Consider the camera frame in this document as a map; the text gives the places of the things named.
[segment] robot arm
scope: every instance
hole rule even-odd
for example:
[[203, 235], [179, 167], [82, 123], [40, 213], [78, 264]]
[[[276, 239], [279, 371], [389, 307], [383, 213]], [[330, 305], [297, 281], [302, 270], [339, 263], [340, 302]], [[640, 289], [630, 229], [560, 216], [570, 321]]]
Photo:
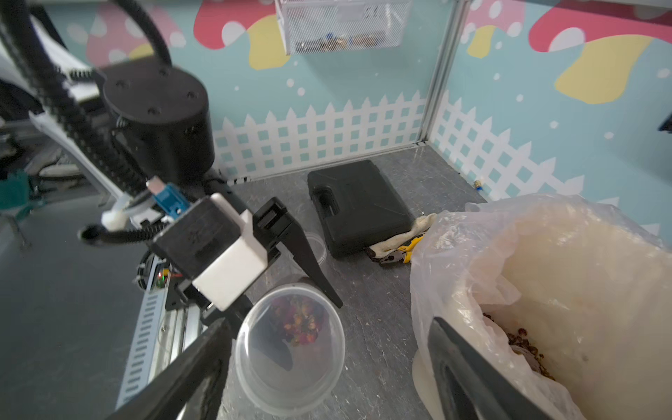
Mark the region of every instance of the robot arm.
[[[252, 214], [226, 182], [212, 174], [214, 142], [205, 87], [172, 67], [159, 31], [134, 0], [114, 1], [156, 52], [97, 69], [93, 75], [116, 121], [117, 136], [95, 130], [64, 86], [30, 23], [25, 1], [0, 3], [0, 40], [47, 110], [46, 117], [60, 126], [52, 129], [72, 142], [77, 156], [95, 167], [111, 189], [133, 197], [131, 202], [147, 195], [149, 188], [156, 210], [165, 215], [140, 230], [94, 226], [81, 237], [90, 243], [149, 242], [154, 253], [183, 274], [180, 282], [169, 285], [169, 293], [197, 304], [209, 326], [111, 418], [174, 418], [194, 394], [196, 401], [192, 398], [187, 413], [213, 419], [226, 382], [231, 339], [252, 307], [244, 292], [280, 256], [279, 242], [337, 307], [343, 302], [322, 273], [301, 226], [277, 198]], [[124, 224], [121, 220], [111, 225]]]

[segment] yellow pliers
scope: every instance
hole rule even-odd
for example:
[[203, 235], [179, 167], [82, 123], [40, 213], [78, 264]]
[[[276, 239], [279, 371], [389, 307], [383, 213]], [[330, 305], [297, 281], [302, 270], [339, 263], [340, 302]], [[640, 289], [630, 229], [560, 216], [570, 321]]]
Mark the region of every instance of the yellow pliers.
[[411, 239], [411, 242], [408, 245], [401, 245], [396, 251], [393, 251], [387, 257], [380, 260], [381, 264], [396, 263], [397, 261], [403, 262], [404, 264], [411, 262], [411, 255], [413, 254], [413, 248], [418, 242], [422, 241], [423, 235]]

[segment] white plastic bag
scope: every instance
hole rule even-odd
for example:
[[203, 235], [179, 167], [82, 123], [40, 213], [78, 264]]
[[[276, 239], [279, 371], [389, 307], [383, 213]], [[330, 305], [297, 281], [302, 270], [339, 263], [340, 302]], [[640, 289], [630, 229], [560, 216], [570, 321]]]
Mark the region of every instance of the white plastic bag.
[[[554, 419], [672, 412], [672, 253], [617, 208], [542, 194], [468, 204], [438, 215], [412, 263], [426, 366], [439, 316]], [[502, 329], [519, 328], [557, 382], [511, 351]]]

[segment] clear plastic bowl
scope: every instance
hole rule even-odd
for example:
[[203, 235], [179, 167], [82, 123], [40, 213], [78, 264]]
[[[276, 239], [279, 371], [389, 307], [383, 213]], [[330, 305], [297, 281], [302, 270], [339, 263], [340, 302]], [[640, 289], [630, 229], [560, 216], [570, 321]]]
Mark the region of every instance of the clear plastic bowl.
[[235, 367], [245, 394], [277, 416], [317, 407], [338, 382], [344, 359], [341, 319], [307, 284], [266, 294], [245, 317], [236, 340]]
[[[312, 249], [313, 255], [319, 265], [322, 265], [323, 262], [327, 259], [327, 246], [325, 245], [324, 240], [320, 235], [313, 232], [306, 232], [306, 239], [308, 239], [308, 244], [310, 244], [310, 249]], [[303, 274], [301, 267], [294, 261], [294, 258], [291, 258], [292, 273]]]

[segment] black toolbox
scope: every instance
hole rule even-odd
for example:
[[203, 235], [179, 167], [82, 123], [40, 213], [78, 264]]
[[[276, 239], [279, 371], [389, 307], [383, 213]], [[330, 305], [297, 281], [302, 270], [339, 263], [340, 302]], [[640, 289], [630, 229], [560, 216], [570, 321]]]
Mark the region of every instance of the black toolbox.
[[369, 160], [312, 171], [308, 190], [334, 257], [411, 229], [413, 218], [406, 205]]

